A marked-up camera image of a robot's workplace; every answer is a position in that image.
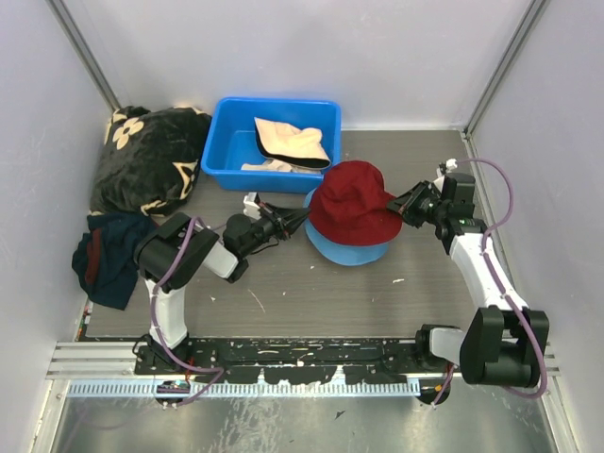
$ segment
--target gray floor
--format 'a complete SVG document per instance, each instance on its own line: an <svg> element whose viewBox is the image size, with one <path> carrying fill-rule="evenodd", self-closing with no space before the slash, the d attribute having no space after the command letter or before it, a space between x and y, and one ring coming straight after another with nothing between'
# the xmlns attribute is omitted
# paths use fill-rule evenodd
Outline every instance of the gray floor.
<svg viewBox="0 0 604 453"><path fill-rule="evenodd" d="M344 132L342 149L343 159L374 163L394 194L432 180L439 162L466 156L454 131ZM304 197L263 198L296 207ZM218 225L241 211L242 200L243 193L223 191L202 176L183 210ZM474 311L431 226L404 226L383 259L359 268L325 260L300 229L289 242L251 257L237 283L202 268L187 286L187 325L196 336L410 337L424 323L466 328ZM139 336L148 328L148 296L140 284L126 311L95 306L88 335Z"/></svg>
<svg viewBox="0 0 604 453"><path fill-rule="evenodd" d="M119 427L99 429L97 427ZM438 408L412 397L204 399L162 411L148 399L70 398L55 453L548 453L541 401L454 379Z"/></svg>

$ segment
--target red bucket hat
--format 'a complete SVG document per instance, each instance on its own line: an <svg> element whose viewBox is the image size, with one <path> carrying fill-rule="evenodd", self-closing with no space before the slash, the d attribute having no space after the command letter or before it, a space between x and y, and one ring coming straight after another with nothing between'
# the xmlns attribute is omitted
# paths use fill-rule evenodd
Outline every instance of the red bucket hat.
<svg viewBox="0 0 604 453"><path fill-rule="evenodd" d="M376 245L393 239L403 219L386 210L394 195L384 190L381 172L369 162L351 160L329 170L310 201L309 220L334 243Z"/></svg>

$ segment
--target hat brim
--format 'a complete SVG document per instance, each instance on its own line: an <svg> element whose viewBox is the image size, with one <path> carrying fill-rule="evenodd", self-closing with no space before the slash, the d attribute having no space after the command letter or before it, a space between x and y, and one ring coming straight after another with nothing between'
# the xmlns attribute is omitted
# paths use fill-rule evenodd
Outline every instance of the hat brim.
<svg viewBox="0 0 604 453"><path fill-rule="evenodd" d="M314 191L306 195L306 199L304 200L305 208L310 204L313 193ZM388 251L388 243L365 246L334 243L319 233L310 220L305 222L304 228L307 236L319 253L328 260L342 266L361 266L379 260Z"/></svg>

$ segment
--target black pillow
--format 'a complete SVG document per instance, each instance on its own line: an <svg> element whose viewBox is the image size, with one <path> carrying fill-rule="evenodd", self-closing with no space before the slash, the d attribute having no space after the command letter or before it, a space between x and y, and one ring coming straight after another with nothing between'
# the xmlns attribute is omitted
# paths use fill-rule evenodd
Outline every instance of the black pillow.
<svg viewBox="0 0 604 453"><path fill-rule="evenodd" d="M91 211L167 215L187 201L211 117L193 108L116 110L108 124Z"/></svg>

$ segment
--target metal frame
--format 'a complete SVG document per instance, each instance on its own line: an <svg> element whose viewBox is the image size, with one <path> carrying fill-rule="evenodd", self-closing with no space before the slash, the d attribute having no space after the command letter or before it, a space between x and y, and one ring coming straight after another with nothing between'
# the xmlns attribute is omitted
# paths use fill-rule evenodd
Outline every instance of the metal frame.
<svg viewBox="0 0 604 453"><path fill-rule="evenodd" d="M532 29L537 24L538 19L541 17L541 14L545 10L545 7L549 4L550 0L531 0L530 5L525 11L520 24L516 28L512 36L512 40L508 44L505 52L503 53L503 57L497 64L495 72L491 76L487 87L485 88L480 100L478 101L474 112L470 116L470 120L468 121L468 125L463 130L463 133L466 136L472 136L478 122L482 118L482 115L486 111L486 109L491 104L497 89L501 85L503 78L508 73L510 68L518 56L518 53L522 49L523 44L527 40Z"/></svg>
<svg viewBox="0 0 604 453"><path fill-rule="evenodd" d="M72 17L69 9L65 6L63 0L46 0L46 3L52 9L57 21L63 28L65 35L72 44L75 52L79 56L80 61L88 71L92 82L96 86L96 89L101 94L111 111L119 109L120 101L118 101L115 92L111 88L109 82L105 78L100 65L96 61L96 58L92 54L92 51L82 33L77 27L76 21Z"/></svg>

